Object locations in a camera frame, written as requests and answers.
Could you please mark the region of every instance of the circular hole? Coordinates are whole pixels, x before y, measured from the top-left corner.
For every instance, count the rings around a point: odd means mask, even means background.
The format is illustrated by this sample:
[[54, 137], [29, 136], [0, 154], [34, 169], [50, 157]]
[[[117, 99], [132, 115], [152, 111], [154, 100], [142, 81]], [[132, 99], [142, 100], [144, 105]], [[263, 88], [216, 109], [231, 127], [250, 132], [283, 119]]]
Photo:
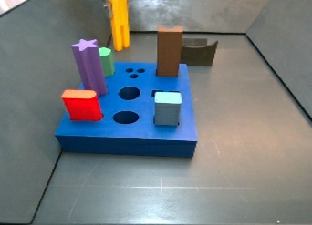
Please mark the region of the circular hole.
[[118, 95], [122, 99], [133, 100], [141, 95], [141, 90], [137, 87], [124, 87]]
[[120, 124], [132, 124], [140, 119], [140, 115], [132, 111], [122, 111], [114, 114], [114, 121]]
[[133, 68], [126, 68], [126, 72], [132, 73], [133, 72]]
[[137, 74], [130, 75], [130, 78], [137, 78], [137, 77], [138, 77]]
[[137, 72], [138, 72], [138, 73], [144, 73], [144, 72], [145, 72], [145, 69], [144, 69], [144, 68], [140, 68], [140, 69], [137, 70]]

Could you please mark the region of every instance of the star shape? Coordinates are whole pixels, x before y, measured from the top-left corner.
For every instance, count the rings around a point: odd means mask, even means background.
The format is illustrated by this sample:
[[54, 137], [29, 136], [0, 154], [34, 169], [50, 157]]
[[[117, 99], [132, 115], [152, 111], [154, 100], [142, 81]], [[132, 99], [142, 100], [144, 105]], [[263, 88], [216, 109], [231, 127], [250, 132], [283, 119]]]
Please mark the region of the star shape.
[[79, 51], [83, 51], [89, 47], [98, 47], [98, 40], [97, 39], [93, 39], [93, 40], [81, 39], [79, 43], [73, 46], [79, 47]]

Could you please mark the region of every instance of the shape sorter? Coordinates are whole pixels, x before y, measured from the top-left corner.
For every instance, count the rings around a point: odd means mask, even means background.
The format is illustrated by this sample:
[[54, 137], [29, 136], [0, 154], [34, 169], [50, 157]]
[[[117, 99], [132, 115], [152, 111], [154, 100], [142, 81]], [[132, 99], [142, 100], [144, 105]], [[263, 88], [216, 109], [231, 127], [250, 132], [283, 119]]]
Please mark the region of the shape sorter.
[[[116, 73], [105, 80], [109, 93], [100, 95], [104, 118], [97, 122], [77, 122], [66, 112], [55, 133], [62, 149], [69, 152], [193, 157], [197, 125], [187, 65], [180, 65], [177, 77], [158, 77], [157, 63], [116, 62]], [[179, 126], [154, 123], [157, 91], [183, 95]]]

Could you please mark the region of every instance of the toy block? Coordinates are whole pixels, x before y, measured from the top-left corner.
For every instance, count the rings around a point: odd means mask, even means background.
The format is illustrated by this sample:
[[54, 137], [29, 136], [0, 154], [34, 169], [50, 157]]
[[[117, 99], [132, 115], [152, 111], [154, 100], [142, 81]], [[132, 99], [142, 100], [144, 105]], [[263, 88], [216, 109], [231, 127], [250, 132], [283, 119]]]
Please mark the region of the toy block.
[[85, 89], [96, 90], [98, 95], [108, 94], [97, 39], [89, 41], [81, 39], [71, 48]]
[[205, 38], [184, 38], [181, 63], [189, 66], [212, 66], [219, 41], [208, 45]]
[[65, 90], [63, 104], [74, 121], [102, 119], [101, 104], [94, 90]]
[[181, 105], [181, 93], [156, 92], [156, 125], [180, 125]]
[[184, 28], [157, 29], [157, 75], [177, 77], [180, 75]]
[[116, 72], [113, 51], [110, 48], [102, 47], [100, 49], [101, 58], [102, 58], [102, 69], [106, 77], [112, 76]]
[[109, 0], [112, 3], [112, 28], [116, 51], [130, 46], [129, 0]]
[[[74, 122], [66, 113], [55, 133], [62, 149], [192, 158], [197, 124], [187, 64], [180, 65], [179, 77], [158, 77], [156, 63], [116, 62], [116, 73], [106, 82], [110, 93], [100, 97], [105, 118], [98, 122]], [[156, 126], [153, 91], [160, 90], [180, 91], [184, 97], [179, 126]]]

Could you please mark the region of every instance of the red block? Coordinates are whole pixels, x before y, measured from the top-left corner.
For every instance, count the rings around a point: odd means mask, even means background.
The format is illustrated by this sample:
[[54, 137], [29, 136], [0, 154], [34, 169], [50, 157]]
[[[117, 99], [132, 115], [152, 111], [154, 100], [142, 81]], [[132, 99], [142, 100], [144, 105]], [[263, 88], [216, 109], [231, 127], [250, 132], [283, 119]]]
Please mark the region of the red block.
[[62, 100], [71, 120], [98, 121], [102, 119], [102, 109], [94, 90], [65, 90]]

